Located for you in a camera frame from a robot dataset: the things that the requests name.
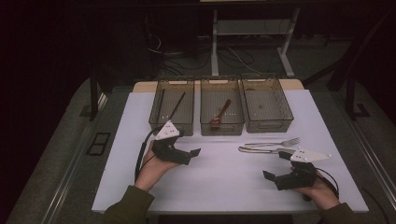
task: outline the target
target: hand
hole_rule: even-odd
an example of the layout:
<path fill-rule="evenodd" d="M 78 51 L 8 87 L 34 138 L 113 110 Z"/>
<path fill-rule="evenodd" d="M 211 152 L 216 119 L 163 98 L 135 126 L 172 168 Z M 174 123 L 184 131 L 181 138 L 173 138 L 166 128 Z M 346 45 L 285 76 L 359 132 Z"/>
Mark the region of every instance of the hand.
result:
<path fill-rule="evenodd" d="M 153 142 L 151 141 L 148 147 L 148 152 L 143 158 L 143 167 L 140 170 L 139 177 L 134 186 L 149 192 L 152 187 L 161 179 L 161 177 L 170 169 L 179 166 L 179 164 L 162 161 L 155 157 L 154 152 L 152 152 Z"/>
<path fill-rule="evenodd" d="M 315 181 L 314 186 L 294 189 L 294 191 L 309 196 L 321 210 L 327 210 L 340 204 L 332 190 L 319 178 Z"/>

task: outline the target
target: sleeve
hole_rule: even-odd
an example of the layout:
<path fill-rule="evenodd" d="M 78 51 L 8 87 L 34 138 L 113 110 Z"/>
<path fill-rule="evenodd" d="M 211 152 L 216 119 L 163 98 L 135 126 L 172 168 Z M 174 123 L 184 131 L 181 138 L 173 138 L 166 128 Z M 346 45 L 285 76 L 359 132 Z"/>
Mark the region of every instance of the sleeve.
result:
<path fill-rule="evenodd" d="M 366 224 L 346 203 L 319 213 L 326 224 Z"/>
<path fill-rule="evenodd" d="M 135 186 L 129 186 L 122 199 L 107 208 L 104 223 L 146 224 L 146 214 L 154 196 Z"/>

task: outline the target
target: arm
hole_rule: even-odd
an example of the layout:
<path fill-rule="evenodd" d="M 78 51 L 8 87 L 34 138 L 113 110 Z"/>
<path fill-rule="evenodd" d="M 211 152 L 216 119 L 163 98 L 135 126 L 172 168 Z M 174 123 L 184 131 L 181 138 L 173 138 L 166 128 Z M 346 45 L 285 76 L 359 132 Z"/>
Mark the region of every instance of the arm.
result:
<path fill-rule="evenodd" d="M 146 224 L 146 214 L 154 200 L 149 191 L 168 170 L 178 166 L 176 163 L 156 158 L 151 147 L 152 142 L 134 186 L 129 186 L 122 199 L 105 211 L 105 223 Z"/>
<path fill-rule="evenodd" d="M 312 187 L 295 189 L 295 191 L 309 196 L 314 201 L 326 224 L 367 223 L 358 217 L 346 203 L 340 203 L 332 190 L 320 179 L 317 179 Z"/>

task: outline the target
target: white table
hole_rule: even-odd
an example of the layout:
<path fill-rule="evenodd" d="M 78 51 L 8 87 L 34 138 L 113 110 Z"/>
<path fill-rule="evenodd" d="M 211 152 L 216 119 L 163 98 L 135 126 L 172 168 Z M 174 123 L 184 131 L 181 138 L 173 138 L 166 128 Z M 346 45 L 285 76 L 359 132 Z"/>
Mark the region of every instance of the white table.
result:
<path fill-rule="evenodd" d="M 355 212 L 367 212 L 309 91 L 285 91 L 294 121 L 286 133 L 247 133 L 241 136 L 202 137 L 200 135 L 200 94 L 195 95 L 194 135 L 181 137 L 176 148 L 201 148 L 189 165 L 167 173 L 151 193 L 156 197 L 149 215 L 161 214 L 293 214 L 316 211 L 292 190 L 276 189 L 262 170 L 276 175 L 290 173 L 290 162 L 277 155 L 238 151 L 244 143 L 264 137 L 300 137 L 302 148 L 332 154 L 332 159 L 314 165 L 329 172 L 338 182 L 340 198 Z M 134 183 L 134 168 L 141 143 L 150 131 L 149 113 L 154 92 L 132 92 L 126 103 L 92 210 L 104 212 L 118 202 L 128 185 Z"/>

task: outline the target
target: fork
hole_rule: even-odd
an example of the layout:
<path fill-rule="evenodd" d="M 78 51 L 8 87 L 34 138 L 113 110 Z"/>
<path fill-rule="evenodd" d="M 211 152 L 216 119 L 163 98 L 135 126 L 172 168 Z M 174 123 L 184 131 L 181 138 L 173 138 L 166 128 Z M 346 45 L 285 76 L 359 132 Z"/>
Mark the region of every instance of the fork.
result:
<path fill-rule="evenodd" d="M 300 143 L 300 138 L 297 137 L 280 143 L 247 143 L 245 144 L 245 147 L 268 147 L 275 145 L 280 145 L 282 147 L 291 147 L 299 143 Z"/>

